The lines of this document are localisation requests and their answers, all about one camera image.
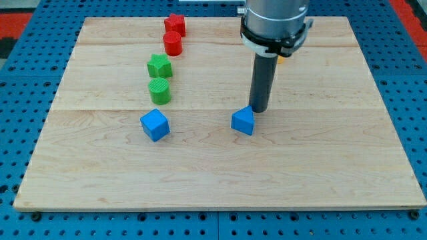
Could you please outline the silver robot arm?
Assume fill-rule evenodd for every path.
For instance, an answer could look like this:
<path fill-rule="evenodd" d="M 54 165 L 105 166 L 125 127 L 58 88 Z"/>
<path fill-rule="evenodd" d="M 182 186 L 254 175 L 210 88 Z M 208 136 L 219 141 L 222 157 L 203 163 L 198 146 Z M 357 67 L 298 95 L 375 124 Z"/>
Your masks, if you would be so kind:
<path fill-rule="evenodd" d="M 241 18 L 243 44 L 254 53 L 249 106 L 268 108 L 278 57 L 291 57 L 305 42 L 313 19 L 309 0 L 246 0 Z"/>

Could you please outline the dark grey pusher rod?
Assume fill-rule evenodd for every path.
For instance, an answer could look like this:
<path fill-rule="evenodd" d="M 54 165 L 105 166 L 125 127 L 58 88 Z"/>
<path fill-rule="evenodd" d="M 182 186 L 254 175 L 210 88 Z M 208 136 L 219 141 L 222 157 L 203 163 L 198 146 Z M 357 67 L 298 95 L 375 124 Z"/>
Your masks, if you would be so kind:
<path fill-rule="evenodd" d="M 262 57 L 255 54 L 248 103 L 255 113 L 262 113 L 268 108 L 277 60 L 278 56 Z"/>

